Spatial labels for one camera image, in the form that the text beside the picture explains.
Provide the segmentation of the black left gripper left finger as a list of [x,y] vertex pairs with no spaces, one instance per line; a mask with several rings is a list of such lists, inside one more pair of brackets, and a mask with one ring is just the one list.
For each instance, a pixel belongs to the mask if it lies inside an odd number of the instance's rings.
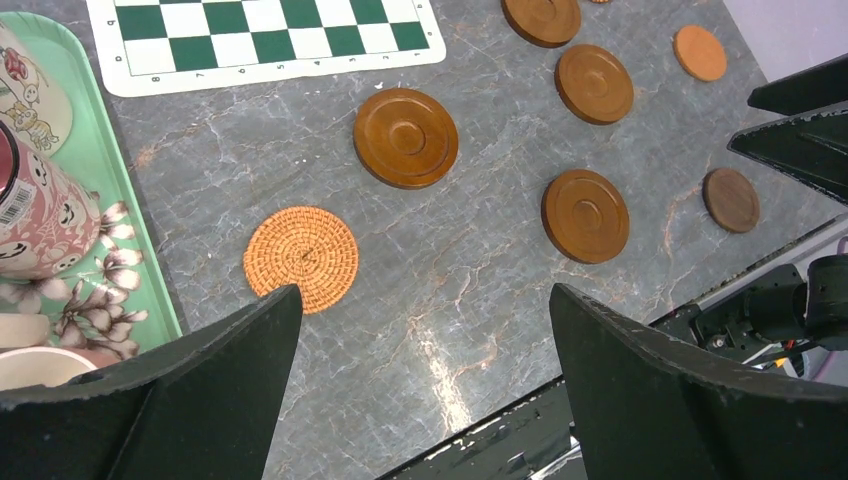
[[57,387],[1,395],[5,479],[258,479],[298,346],[296,285]]

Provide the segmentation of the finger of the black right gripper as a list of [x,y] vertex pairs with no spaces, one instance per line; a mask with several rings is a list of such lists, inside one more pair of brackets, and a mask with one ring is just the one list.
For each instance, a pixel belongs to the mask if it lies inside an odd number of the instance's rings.
[[818,109],[733,135],[727,148],[847,202],[847,111]]
[[755,88],[750,107],[796,115],[847,100],[847,55]]

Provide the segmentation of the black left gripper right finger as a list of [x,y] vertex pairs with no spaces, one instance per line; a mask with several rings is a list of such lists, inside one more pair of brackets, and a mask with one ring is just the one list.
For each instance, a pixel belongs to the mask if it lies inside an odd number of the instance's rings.
[[550,316],[591,479],[843,479],[847,390],[764,372],[565,284]]

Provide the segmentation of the dark walnut coaster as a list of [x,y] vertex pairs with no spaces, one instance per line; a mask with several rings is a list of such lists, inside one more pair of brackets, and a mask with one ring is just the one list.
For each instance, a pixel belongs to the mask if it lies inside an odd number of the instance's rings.
[[759,222],[758,194],[751,182],[737,170],[717,168],[706,174],[702,182],[702,197],[712,219],[728,232],[747,233]]

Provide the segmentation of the brown wooden ridged coaster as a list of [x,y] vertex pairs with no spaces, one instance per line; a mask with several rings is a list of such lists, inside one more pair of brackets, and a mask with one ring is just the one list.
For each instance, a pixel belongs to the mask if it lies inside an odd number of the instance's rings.
[[634,88],[624,65],[591,44],[567,49],[555,69],[555,86],[566,107],[581,120],[609,125],[631,110]]
[[566,257],[600,264],[618,256],[630,233],[629,211],[617,188],[586,170],[563,172],[546,187],[541,220],[551,243]]
[[361,164],[375,178],[416,190],[448,174],[458,157],[459,134],[436,99],[418,90],[391,88],[360,106],[353,143]]
[[502,0],[510,27],[533,45],[556,48],[578,33],[582,15],[575,0]]

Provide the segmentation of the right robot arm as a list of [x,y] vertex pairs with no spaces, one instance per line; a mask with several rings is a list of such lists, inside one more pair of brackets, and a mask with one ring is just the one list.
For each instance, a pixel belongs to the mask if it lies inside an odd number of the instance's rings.
[[[755,88],[748,104],[779,119],[737,132],[727,147],[837,202],[847,202],[847,58]],[[815,347],[847,348],[847,235],[833,253],[751,270],[653,327],[725,358],[769,368]]]

